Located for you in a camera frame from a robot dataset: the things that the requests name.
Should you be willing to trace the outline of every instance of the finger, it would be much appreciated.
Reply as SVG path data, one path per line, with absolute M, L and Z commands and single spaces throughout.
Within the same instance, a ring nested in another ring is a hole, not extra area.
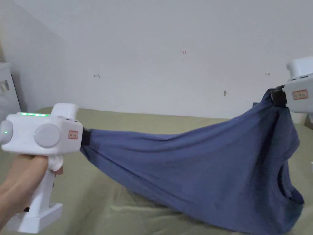
M 62 175 L 63 174 L 63 167 L 61 167 L 60 169 L 58 169 L 54 173 L 55 173 L 55 175 Z

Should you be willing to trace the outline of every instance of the bed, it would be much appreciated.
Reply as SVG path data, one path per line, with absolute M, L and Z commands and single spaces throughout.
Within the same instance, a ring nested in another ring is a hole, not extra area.
M 39 113 L 50 113 L 44 108 Z M 77 119 L 86 128 L 127 130 L 145 133 L 181 133 L 226 121 L 226 119 L 161 116 L 101 112 L 80 109 Z M 313 231 L 313 130 L 296 124 L 301 145 L 290 159 L 290 175 L 302 193 L 305 207 L 289 234 L 306 235 Z M 1 152 L 0 182 L 14 159 Z M 235 235 L 156 204 L 128 191 L 100 172 L 80 153 L 64 156 L 64 174 L 55 180 L 52 202 L 64 205 L 62 218 L 42 235 Z M 17 234 L 4 229 L 1 235 Z

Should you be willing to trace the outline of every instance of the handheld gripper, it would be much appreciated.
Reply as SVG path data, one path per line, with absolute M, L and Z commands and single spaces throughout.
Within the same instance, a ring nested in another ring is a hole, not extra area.
M 38 233 L 61 217 L 62 204 L 50 203 L 54 171 L 63 165 L 62 154 L 79 151 L 83 126 L 76 120 L 78 106 L 58 103 L 51 114 L 10 114 L 0 124 L 2 150 L 49 158 L 48 170 L 36 189 L 29 209 L 8 223 L 11 231 Z

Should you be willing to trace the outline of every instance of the orange sticker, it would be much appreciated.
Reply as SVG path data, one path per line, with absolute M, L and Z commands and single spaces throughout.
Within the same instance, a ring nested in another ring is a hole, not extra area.
M 69 139 L 78 139 L 78 131 L 69 131 Z
M 301 90 L 301 91 L 294 91 L 292 93 L 292 97 L 294 100 L 302 100 L 302 99 L 307 99 L 308 96 L 308 91 L 307 90 Z

